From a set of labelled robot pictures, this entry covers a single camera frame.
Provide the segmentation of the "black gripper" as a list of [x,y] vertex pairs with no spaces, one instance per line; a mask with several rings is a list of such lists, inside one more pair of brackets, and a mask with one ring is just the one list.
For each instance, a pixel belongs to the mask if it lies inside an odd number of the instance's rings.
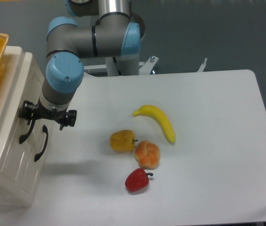
[[40,101],[38,101],[37,105],[35,105],[33,102],[25,100],[18,117],[20,119],[25,119],[27,121],[27,125],[30,125],[33,120],[53,120],[60,124],[59,129],[62,130],[64,127],[75,126],[77,110],[48,110],[41,104]]

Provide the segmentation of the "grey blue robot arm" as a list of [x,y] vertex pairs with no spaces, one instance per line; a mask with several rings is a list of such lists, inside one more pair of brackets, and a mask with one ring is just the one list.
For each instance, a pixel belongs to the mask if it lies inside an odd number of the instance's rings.
[[[141,31],[129,0],[67,0],[71,17],[54,18],[47,32],[47,66],[36,104],[24,101],[19,117],[33,128],[37,120],[74,126],[68,106],[84,76],[84,58],[111,58],[117,75],[139,74]],[[79,27],[75,16],[98,15],[98,23]]]

